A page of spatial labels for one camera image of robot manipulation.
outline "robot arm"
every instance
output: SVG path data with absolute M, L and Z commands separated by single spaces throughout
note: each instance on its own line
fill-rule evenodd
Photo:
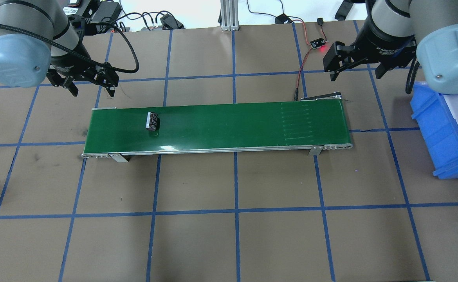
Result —
M 354 43 L 337 41 L 323 58 L 332 81 L 367 63 L 380 63 L 379 79 L 417 55 L 431 88 L 458 94 L 458 0 L 367 0 L 366 5 L 368 17 Z
M 85 25 L 83 18 L 66 16 L 56 0 L 0 0 L 0 83 L 33 87 L 47 77 L 76 96 L 74 81 L 89 81 L 114 96 L 116 70 L 136 72 L 136 56 L 132 52 L 134 70 L 92 61 L 82 44 Z

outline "blue storage box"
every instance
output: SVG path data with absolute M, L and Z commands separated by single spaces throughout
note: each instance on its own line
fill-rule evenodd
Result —
M 412 118 L 426 141 L 440 179 L 458 178 L 458 95 L 435 92 L 425 82 L 416 82 L 410 105 Z

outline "green conveyor belt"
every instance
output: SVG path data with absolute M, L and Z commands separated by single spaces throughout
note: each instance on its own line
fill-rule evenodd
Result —
M 145 128 L 149 111 L 159 115 L 155 132 Z M 284 150 L 350 143 L 340 99 L 106 108 L 92 111 L 83 155 Z

